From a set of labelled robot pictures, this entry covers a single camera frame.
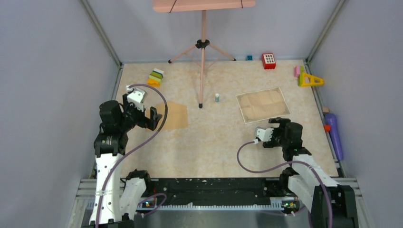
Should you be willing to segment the beige lined letter paper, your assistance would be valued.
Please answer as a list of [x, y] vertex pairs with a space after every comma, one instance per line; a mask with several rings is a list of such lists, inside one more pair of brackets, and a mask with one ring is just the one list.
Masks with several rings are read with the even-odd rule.
[[245, 124], [290, 114], [280, 87], [236, 95]]

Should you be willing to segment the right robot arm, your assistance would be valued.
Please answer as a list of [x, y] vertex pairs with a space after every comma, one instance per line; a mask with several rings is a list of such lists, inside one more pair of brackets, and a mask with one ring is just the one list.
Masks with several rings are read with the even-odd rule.
[[359, 227], [355, 191], [331, 178], [303, 146], [303, 126], [290, 119], [270, 118], [269, 127], [256, 130], [265, 148], [280, 147], [288, 165], [280, 175], [279, 191], [295, 194], [307, 207], [313, 228]]

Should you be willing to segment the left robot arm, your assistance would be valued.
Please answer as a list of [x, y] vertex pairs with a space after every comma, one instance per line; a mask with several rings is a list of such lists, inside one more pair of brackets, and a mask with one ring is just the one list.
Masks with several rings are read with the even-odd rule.
[[162, 118], [157, 109], [150, 107], [145, 115], [145, 91], [132, 91], [99, 107], [101, 124], [94, 141], [96, 157], [95, 204], [89, 220], [90, 228], [132, 228], [134, 213], [141, 196], [152, 192], [152, 183], [146, 171], [134, 171], [126, 182], [129, 187], [119, 196], [121, 163], [128, 155], [128, 132], [136, 126], [154, 131]]

